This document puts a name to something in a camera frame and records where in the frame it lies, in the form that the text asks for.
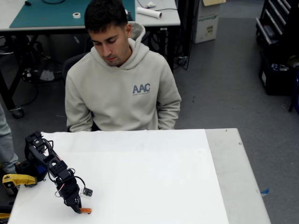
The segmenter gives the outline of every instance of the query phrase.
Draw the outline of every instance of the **gray pants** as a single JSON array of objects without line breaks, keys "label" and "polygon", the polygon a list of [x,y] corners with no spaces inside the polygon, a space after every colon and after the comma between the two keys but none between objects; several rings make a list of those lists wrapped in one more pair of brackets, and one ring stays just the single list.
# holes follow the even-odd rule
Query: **gray pants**
[{"label": "gray pants", "polygon": [[15,172],[14,165],[18,162],[18,156],[14,153],[11,130],[6,122],[3,108],[0,104],[0,163],[5,173]]}]

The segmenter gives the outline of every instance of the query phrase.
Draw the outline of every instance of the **green cutting mat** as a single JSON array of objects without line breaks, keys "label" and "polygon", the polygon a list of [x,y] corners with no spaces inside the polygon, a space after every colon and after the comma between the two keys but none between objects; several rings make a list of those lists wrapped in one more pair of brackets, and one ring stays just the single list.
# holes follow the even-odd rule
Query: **green cutting mat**
[{"label": "green cutting mat", "polygon": [[[84,26],[84,13],[90,2],[90,0],[66,0],[61,4],[49,5],[42,0],[28,1],[31,6],[24,4],[10,28]],[[122,0],[122,2],[135,21],[135,0]],[[74,19],[73,13],[80,13],[81,18]]]}]

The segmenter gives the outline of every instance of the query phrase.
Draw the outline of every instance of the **man's ear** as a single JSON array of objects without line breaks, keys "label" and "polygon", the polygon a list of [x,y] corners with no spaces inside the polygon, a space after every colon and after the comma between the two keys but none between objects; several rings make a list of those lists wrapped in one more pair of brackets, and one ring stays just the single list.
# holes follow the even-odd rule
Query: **man's ear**
[{"label": "man's ear", "polygon": [[125,32],[127,34],[127,37],[130,38],[132,35],[132,26],[130,23],[127,23],[125,26]]}]

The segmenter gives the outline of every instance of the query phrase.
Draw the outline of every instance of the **dark hair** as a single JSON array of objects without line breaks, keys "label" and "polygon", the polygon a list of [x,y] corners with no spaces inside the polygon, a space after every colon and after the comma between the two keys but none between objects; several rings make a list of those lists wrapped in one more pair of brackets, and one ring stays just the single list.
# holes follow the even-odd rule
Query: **dark hair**
[{"label": "dark hair", "polygon": [[105,32],[110,25],[127,24],[121,0],[92,0],[84,15],[85,28],[95,33]]}]

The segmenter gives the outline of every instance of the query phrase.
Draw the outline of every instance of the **gray table edge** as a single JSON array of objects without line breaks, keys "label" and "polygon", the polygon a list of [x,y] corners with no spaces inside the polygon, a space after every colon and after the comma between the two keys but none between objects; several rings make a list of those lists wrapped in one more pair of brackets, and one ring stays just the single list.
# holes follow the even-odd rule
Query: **gray table edge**
[{"label": "gray table edge", "polygon": [[229,224],[271,224],[238,129],[206,129]]}]

